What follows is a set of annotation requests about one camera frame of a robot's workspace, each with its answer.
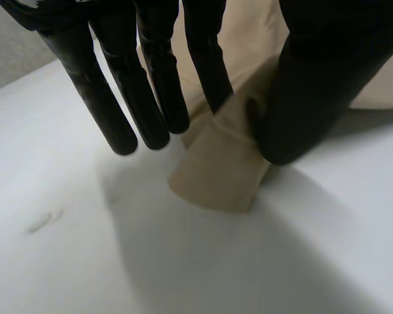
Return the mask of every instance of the black robotic finger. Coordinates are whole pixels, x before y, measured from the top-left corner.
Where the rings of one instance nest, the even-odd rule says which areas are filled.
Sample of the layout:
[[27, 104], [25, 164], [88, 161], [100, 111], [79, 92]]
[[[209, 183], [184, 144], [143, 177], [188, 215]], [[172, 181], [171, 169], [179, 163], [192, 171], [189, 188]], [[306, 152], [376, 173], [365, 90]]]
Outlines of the black robotic finger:
[[93, 17], [90, 25], [144, 143], [150, 149], [162, 149], [170, 136], [136, 52], [134, 4], [125, 1], [117, 12]]
[[170, 43], [178, 3], [178, 0], [136, 0], [141, 50], [171, 133], [183, 133], [189, 127], [177, 60]]
[[226, 0], [183, 0], [188, 49], [213, 113], [233, 94], [217, 34]]
[[393, 1], [281, 0], [290, 29], [257, 137], [289, 164], [317, 145], [393, 55]]
[[99, 68], [88, 24], [39, 34], [61, 61], [113, 151], [132, 154], [137, 137]]

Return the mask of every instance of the beige cloth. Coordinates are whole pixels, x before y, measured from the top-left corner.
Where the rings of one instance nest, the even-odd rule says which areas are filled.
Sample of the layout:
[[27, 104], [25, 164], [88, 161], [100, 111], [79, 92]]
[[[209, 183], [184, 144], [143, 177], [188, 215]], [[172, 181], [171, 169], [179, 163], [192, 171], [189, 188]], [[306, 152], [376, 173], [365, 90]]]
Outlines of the beige cloth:
[[[263, 99], [277, 58], [288, 35], [278, 0], [228, 0], [219, 43], [236, 95], [213, 117], [191, 61], [183, 26], [183, 10], [175, 24], [172, 46], [191, 115], [183, 136], [189, 149], [169, 178], [171, 189], [183, 199], [209, 209], [244, 213], [269, 168], [246, 124], [247, 96]], [[388, 62], [353, 107], [393, 108]]]

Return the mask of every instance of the beige fabric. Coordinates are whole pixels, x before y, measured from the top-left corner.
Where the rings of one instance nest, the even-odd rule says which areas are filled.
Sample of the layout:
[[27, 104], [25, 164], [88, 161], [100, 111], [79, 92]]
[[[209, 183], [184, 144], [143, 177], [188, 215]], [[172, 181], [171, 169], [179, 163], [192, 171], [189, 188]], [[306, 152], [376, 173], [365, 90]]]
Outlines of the beige fabric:
[[220, 211], [242, 213], [249, 209], [270, 163], [251, 136], [244, 104], [249, 97], [258, 103], [264, 101], [277, 63], [275, 57], [261, 66], [213, 118], [198, 116], [193, 128], [203, 129], [193, 140], [185, 136], [189, 151], [169, 179], [178, 196]]
[[[288, 35], [278, 0], [228, 0], [219, 34], [225, 64], [236, 95], [213, 117], [203, 96], [189, 55], [183, 26], [183, 10], [175, 24], [172, 46], [191, 114], [191, 127], [183, 135], [188, 154], [169, 178], [171, 189], [201, 207], [244, 213], [250, 208], [259, 183], [269, 168], [262, 159], [246, 124], [243, 104], [248, 95], [264, 98], [277, 56]], [[393, 108], [393, 96], [385, 65], [358, 96], [353, 107]], [[377, 101], [373, 98], [383, 95]]]

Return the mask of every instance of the gray wall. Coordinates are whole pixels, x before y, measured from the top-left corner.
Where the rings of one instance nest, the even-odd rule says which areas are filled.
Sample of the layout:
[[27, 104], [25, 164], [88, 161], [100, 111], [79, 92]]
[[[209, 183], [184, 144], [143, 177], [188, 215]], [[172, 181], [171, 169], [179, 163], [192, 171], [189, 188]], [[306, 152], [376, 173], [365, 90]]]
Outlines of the gray wall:
[[53, 59], [38, 34], [22, 28], [0, 7], [0, 87]]

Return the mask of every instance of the black rubber finger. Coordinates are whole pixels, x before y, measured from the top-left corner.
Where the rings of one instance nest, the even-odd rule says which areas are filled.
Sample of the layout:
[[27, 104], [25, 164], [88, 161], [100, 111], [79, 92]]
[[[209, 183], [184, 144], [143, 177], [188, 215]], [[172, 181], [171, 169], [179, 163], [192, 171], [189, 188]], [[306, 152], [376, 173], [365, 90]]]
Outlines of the black rubber finger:
[[61, 61], [113, 151], [132, 154], [137, 137], [99, 68], [88, 25], [39, 34]]

